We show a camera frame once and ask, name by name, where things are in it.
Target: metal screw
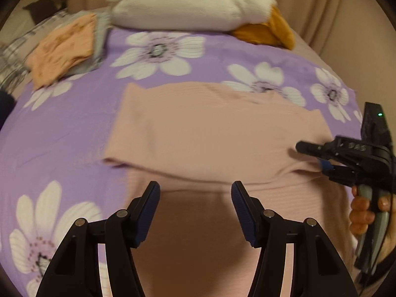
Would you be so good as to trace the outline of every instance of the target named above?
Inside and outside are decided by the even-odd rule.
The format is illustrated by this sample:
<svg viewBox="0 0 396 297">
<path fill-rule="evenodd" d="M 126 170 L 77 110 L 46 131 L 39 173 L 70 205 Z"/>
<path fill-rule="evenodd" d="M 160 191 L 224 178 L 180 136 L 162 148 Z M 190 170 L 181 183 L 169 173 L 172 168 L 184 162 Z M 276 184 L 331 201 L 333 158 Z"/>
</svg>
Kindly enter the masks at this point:
<svg viewBox="0 0 396 297">
<path fill-rule="evenodd" d="M 308 224 L 308 225 L 310 225 L 310 226 L 316 226 L 316 220 L 315 219 L 312 219 L 312 218 L 308 218 L 307 220 L 306 220 L 306 223 Z"/>
<path fill-rule="evenodd" d="M 267 210 L 264 210 L 263 214 L 264 214 L 266 217 L 268 217 L 268 218 L 272 218 L 272 217 L 275 215 L 275 212 L 272 211 L 272 210 L 267 209 Z"/>
<path fill-rule="evenodd" d="M 126 217 L 127 214 L 128 214 L 128 211 L 127 211 L 127 210 L 118 210 L 118 211 L 117 211 L 117 216 L 118 216 L 119 218 Z"/>
<path fill-rule="evenodd" d="M 83 218 L 79 218 L 76 220 L 75 225 L 82 226 L 84 223 L 85 223 L 85 220 Z"/>
</svg>

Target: finger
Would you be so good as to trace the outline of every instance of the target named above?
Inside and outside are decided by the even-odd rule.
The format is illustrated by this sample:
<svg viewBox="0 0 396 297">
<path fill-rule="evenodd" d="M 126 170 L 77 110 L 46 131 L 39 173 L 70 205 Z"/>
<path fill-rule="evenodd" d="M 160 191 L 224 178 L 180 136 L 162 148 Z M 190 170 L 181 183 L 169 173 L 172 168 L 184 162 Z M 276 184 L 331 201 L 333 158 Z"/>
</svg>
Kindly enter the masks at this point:
<svg viewBox="0 0 396 297">
<path fill-rule="evenodd" d="M 358 187 L 356 185 L 352 187 L 352 195 L 354 197 L 358 196 Z"/>
<path fill-rule="evenodd" d="M 354 236 L 360 236 L 361 234 L 366 233 L 368 227 L 368 224 L 352 223 L 349 226 L 349 230 Z"/>
<path fill-rule="evenodd" d="M 382 196 L 378 199 L 378 207 L 381 211 L 389 212 L 391 209 L 391 196 Z M 393 195 L 392 212 L 396 212 L 396 195 Z"/>
<path fill-rule="evenodd" d="M 375 218 L 374 212 L 371 211 L 355 211 L 352 210 L 349 214 L 349 220 L 352 223 L 371 224 Z"/>
<path fill-rule="evenodd" d="M 356 196 L 350 204 L 352 210 L 356 211 L 366 211 L 368 210 L 369 206 L 370 201 L 363 196 Z"/>
</svg>

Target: mattress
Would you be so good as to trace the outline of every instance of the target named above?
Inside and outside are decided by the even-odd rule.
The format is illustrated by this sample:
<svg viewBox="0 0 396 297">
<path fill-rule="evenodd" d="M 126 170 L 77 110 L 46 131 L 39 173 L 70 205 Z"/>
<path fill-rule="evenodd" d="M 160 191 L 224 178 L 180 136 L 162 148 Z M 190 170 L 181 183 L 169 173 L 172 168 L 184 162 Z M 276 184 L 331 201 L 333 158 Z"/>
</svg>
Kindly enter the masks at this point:
<svg viewBox="0 0 396 297">
<path fill-rule="evenodd" d="M 355 92 L 328 68 L 221 33 L 114 28 L 99 69 L 34 93 L 28 84 L 0 131 L 0 264 L 23 296 L 35 296 L 74 220 L 95 221 L 126 207 L 125 169 L 101 160 L 126 84 L 183 81 L 275 90 L 319 109 L 333 135 L 360 136 Z M 103 249 L 99 258 L 109 296 Z"/>
</svg>

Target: white plush pillow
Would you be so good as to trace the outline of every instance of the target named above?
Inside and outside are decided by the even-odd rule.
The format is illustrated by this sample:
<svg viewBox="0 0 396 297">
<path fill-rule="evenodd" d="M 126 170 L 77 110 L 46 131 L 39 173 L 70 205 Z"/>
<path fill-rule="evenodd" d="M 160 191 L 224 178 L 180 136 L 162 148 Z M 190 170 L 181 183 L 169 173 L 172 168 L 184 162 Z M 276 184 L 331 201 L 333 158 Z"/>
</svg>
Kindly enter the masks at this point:
<svg viewBox="0 0 396 297">
<path fill-rule="evenodd" d="M 275 0 L 107 0 L 115 25 L 149 30 L 231 31 L 265 23 Z"/>
</svg>

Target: wall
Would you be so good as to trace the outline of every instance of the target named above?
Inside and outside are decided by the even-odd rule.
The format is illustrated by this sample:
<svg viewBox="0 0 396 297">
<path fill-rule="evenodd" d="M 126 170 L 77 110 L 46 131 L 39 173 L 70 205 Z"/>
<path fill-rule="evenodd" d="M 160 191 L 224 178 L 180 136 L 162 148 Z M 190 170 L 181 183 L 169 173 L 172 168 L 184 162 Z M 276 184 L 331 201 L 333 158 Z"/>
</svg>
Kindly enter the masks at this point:
<svg viewBox="0 0 396 297">
<path fill-rule="evenodd" d="M 356 90 L 359 106 L 383 105 L 396 139 L 396 31 L 375 0 L 341 0 L 320 56 Z"/>
</svg>

